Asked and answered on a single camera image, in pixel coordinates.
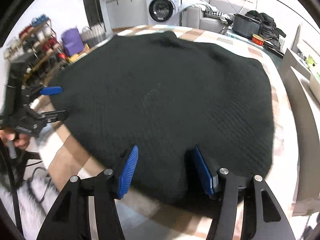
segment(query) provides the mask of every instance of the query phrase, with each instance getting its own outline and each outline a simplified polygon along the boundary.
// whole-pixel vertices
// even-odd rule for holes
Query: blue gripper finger
[[[58,95],[62,92],[62,87],[47,87],[40,90],[41,95],[50,96]]]

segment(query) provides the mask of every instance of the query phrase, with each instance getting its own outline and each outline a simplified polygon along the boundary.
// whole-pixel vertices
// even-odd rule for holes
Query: white container
[[[309,86],[310,86],[310,89],[311,89],[313,95],[320,103],[320,81],[316,78],[315,70],[311,70]]]

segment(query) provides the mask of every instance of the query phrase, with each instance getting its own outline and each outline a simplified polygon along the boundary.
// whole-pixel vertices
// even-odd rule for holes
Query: human hand
[[[3,143],[6,144],[7,141],[14,140],[15,133],[13,130],[10,130],[10,129],[0,130],[0,138],[3,141]],[[24,150],[29,146],[29,143],[30,143],[30,136],[20,133],[19,138],[14,142],[14,146]]]

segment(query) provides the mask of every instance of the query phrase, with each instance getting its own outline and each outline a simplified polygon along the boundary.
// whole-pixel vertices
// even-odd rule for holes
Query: metal screw
[[[76,182],[78,180],[78,176],[72,176],[71,178],[70,178],[70,181],[71,182]]]
[[[260,175],[255,175],[254,176],[254,179],[258,182],[261,182],[262,181],[262,177]]]
[[[111,175],[113,173],[112,169],[106,169],[103,171],[104,175]]]
[[[227,168],[221,168],[221,169],[219,170],[219,172],[220,172],[221,174],[224,174],[224,175],[227,175],[227,174],[229,173],[229,171],[228,171]]]

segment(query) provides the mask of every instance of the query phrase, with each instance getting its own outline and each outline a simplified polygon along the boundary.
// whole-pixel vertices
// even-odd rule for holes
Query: black jacket
[[[275,20],[272,17],[265,13],[258,13],[257,11],[248,11],[245,16],[261,22],[262,26],[259,36],[264,39],[272,38],[270,42],[280,49],[279,34],[284,38],[286,34],[276,27]]]

